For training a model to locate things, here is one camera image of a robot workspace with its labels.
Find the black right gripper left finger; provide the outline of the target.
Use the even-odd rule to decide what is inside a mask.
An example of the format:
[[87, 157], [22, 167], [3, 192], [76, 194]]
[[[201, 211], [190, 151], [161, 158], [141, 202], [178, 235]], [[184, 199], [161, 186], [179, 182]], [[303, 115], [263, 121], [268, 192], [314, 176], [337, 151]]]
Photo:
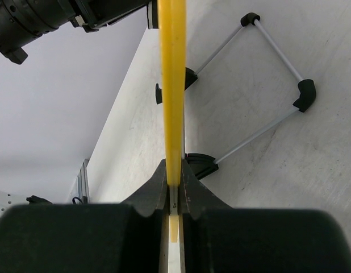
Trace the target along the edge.
[[0, 218], [0, 272], [167, 270], [164, 161], [118, 204], [17, 205]]

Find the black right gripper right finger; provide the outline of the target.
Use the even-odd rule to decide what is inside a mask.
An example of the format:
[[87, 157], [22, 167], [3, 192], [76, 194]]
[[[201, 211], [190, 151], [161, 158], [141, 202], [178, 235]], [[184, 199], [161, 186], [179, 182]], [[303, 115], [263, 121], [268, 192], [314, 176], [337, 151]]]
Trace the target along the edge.
[[232, 208], [182, 163], [182, 272], [351, 272], [337, 221], [313, 209]]

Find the yellow-framed small whiteboard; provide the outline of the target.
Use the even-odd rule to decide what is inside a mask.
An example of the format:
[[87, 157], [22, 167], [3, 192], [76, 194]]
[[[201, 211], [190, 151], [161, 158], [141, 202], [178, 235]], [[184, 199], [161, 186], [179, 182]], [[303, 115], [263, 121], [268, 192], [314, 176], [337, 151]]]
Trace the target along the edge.
[[186, 2], [158, 1], [166, 175], [169, 188], [168, 271], [180, 268], [178, 187], [181, 183], [186, 61]]

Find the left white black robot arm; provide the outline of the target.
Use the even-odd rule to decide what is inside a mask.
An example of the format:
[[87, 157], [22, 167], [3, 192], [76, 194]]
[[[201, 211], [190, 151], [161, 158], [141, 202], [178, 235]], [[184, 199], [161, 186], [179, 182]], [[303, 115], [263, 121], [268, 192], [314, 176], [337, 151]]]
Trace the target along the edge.
[[1, 0], [0, 53], [21, 65], [23, 47], [70, 22], [96, 32], [146, 8], [148, 28], [158, 27], [157, 1]]

